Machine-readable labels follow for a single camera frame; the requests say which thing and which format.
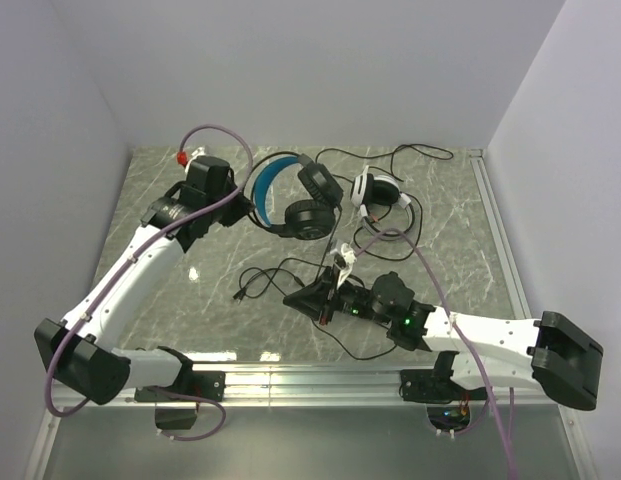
white wall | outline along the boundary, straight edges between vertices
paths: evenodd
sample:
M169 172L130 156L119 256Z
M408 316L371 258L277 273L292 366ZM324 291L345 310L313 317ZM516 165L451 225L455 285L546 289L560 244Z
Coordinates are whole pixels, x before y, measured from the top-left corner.
M134 145L486 146L563 0L53 4Z
M488 148L529 300L605 349L584 415L603 480L621 480L621 0L568 0Z
M0 480L42 418L33 333L87 291L126 146L51 5L0 2Z

white headphones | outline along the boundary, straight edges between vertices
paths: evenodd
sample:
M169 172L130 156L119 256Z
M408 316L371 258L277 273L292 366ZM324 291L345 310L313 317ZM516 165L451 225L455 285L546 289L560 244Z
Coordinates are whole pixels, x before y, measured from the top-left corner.
M410 219L410 226L404 233L408 233L415 223L415 212L410 197L401 192L397 181L389 175L372 175L368 173L368 166L354 179L350 190L350 201L359 210L359 217L363 220L366 230L373 235L379 233L379 229L373 225L368 207L370 205L384 205L392 207L399 205L406 210ZM398 234L387 234L381 240L397 240Z

blue headphones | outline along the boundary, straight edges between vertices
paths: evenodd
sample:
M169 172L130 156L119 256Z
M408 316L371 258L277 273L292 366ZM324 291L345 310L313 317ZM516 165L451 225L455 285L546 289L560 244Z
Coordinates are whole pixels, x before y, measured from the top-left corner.
M283 224L272 224L266 212L266 196L272 182L290 165L300 164L297 177L312 200L299 200L286 208ZM264 230L283 238L316 240L334 228L334 209L340 208L343 190L328 169L307 155L286 156L264 168L254 182L253 201Z

red connector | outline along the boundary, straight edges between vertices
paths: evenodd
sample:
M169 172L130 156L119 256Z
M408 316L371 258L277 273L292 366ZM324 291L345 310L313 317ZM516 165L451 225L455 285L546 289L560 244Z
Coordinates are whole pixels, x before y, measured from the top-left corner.
M186 168L186 165L188 165L188 154L186 152L177 153L177 163Z

black cable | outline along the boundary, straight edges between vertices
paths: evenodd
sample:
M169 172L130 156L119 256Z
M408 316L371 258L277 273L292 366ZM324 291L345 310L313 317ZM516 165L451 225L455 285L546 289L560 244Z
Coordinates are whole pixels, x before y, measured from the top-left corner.
M381 168L381 167L377 167L376 165L368 165L368 170L379 170L380 172L385 173L386 175L390 175L392 178L394 178L395 180L399 180L397 177L395 177L392 172L389 172L388 170L386 170L385 168Z
M281 292L281 294L283 296L288 295L274 281L274 277L280 271L283 271L285 273L290 274L292 276L292 278L294 279L295 283L297 285L299 285L301 288L305 287L304 282L297 275L292 273L290 270L286 270L285 268L282 268L282 266L286 262L290 262L290 261L295 261L295 262L299 262L299 263L305 263L306 265L311 265L313 267L319 267L318 263L309 262L307 260L303 260L303 259L297 258L297 257L286 257L283 260L281 260L281 262L279 262L279 265L276 266L276 267L269 267L269 268L249 267L249 268L246 268L239 275L239 290L233 295L232 298L234 298L235 300L239 300L239 301L243 300L244 298L257 299L257 298L262 297L263 295L265 295L265 293L267 292L268 288L270 288L270 285L274 285L274 287L277 290L279 290L279 292ZM243 283L243 278L245 277L245 275L248 272L253 271L253 270L256 270L257 273L252 275L252 277L250 277L248 279L248 281L244 284ZM268 277L268 282L263 286L263 288L261 289L261 291L259 291L259 293L253 294L253 295L248 295L247 290L250 287L250 285L252 285L255 281L257 281L262 276ZM356 275L350 275L348 278L350 278L351 280L354 280L355 282L359 283L363 288L366 288L366 285L365 285L364 281L361 280Z
M407 235L409 232L412 231L412 228L414 227L414 224L417 222L417 213L414 211L414 206L412 205L412 203L409 203L407 208L410 210L410 214L409 214L410 224L408 225L408 228L406 228L403 231L403 233L405 235ZM381 220L383 220L383 218L385 218L388 215L388 213L390 213L390 211L388 211L382 218L378 218L375 222L372 222L372 221L368 220L367 218L363 219L364 222L366 222L366 221L368 222L368 227L370 227L372 229L372 231L374 232L373 235L381 232L381 230L379 230L377 227L375 227L374 224L375 223L379 223ZM382 238L383 239L388 239L388 238L396 239L396 238L399 238L399 237L401 237L401 234L399 234L399 233L386 233Z
M330 237L328 237L328 243L326 245L326 248L323 250L323 255L321 256L321 262L319 263L317 274L314 277L315 280L319 278L319 275L321 275L321 269L323 268L323 262L326 260L326 256L328 255L328 252L330 251L330 244L332 243L332 238L334 237L334 234L337 231L337 227L339 226L339 223L341 222L341 216L343 214L343 209L341 208L341 205L339 205L337 208L339 209L339 216L337 217L337 221L335 222L334 227L332 228L332 232L330 232Z
M334 173L332 174L332 176L334 178L340 178L341 180L345 180L346 182L348 182L350 185L354 184L354 180L350 180L349 178L343 177L341 175L335 175Z
M421 232L423 230L423 205L421 205L421 202L419 201L419 199L417 197L415 197L414 195L411 195L409 193L406 193L407 196L409 196L410 198L412 198L415 202L417 202L417 204L419 205L419 229L418 229L418 233L417 233L417 239L415 240L415 245L419 245L419 241L421 240ZM357 235L360 234L363 230L365 230L365 227L361 226L359 228L357 228L357 230L354 232L354 235L352 236L352 243L354 243L354 245L357 248L361 248L361 245L359 244L359 241L357 240ZM412 256L412 249L410 250L410 253L408 253L406 256L404 257L399 257L399 258L390 258L390 257L384 257L383 255L379 255L377 253L372 253L370 251L370 249L366 250L366 254L374 257L374 258L378 258L379 260L386 260L388 262L403 262L405 260L407 260L408 258L410 258Z
M252 275L248 281L244 284L243 283L243 277L248 273L251 272L253 270L256 270L257 273L255 273L254 275ZM268 288L270 287L270 285L274 286L274 288L276 288L277 290L279 290L281 292L281 294L283 296L286 296L287 293L285 293L281 287L279 287L279 285L277 285L274 281L274 277L279 273L279 272L285 272L287 274L289 274L295 281L295 283L297 285L299 285L301 288L305 287L305 283L303 283L303 280L301 280L299 277L297 277L294 273L292 273L290 270L286 270L285 268L276 268L276 267L271 267L271 268L259 268L259 267L250 267L250 268L246 268L243 272L241 272L241 275L239 276L239 291L244 291L244 297L245 298L251 298L251 299L257 299L261 296L263 296L266 291L268 290ZM249 295L247 290L248 287L250 287L250 285L252 285L259 277L261 276L266 276L268 277L268 283L261 289L261 291L257 294L253 294L253 295Z
M376 160L376 159L379 159L379 158L390 157L390 175L392 175L394 178L396 178L397 181L403 182L403 179L399 178L394 173L394 159L395 159L395 155L397 153L401 152L402 150L406 150L408 148L411 149L411 150L414 150L415 152L420 153L424 157L432 158L433 160L452 160L454 158L454 153L452 153L450 150L446 150L445 148L435 147L433 145L427 145L425 143L404 143L404 144L399 145L392 152L381 153L379 155L359 155L359 154L356 154L356 153L353 153L353 152L349 152L347 150L342 150L340 148L324 148L319 153L317 153L317 156L314 158L314 160L315 160L315 162L319 163L319 157L321 155L323 155L324 153L326 153L326 152L344 153L344 154L349 155L351 157L360 158L361 160ZM434 150L436 152L441 152L442 154L444 154L444 156L437 156L437 155L434 155L433 153L430 153L430 152L422 150L424 148L428 148L428 149Z
M356 355L354 355L350 350L347 349L347 347L341 342L341 340L339 340L337 337L335 337L333 334L331 334L330 332L327 332L326 330L324 330L323 328L321 328L319 325L317 325L316 323L314 323L313 319L310 319L310 322L312 322L312 326L314 328L316 328L317 330L319 330L321 333L325 333L327 336L329 336L330 338L332 338L335 342L337 342L337 344L343 349L344 352L346 352L348 354L348 356L354 360L359 360L359 361L366 361L366 360L374 360L375 358L380 358L383 357L384 355L388 355L389 353L394 352L394 350L397 348L396 345L393 345L392 348L390 348L389 350L386 350L385 352L382 353L378 353L376 355L372 355L371 357L357 357Z

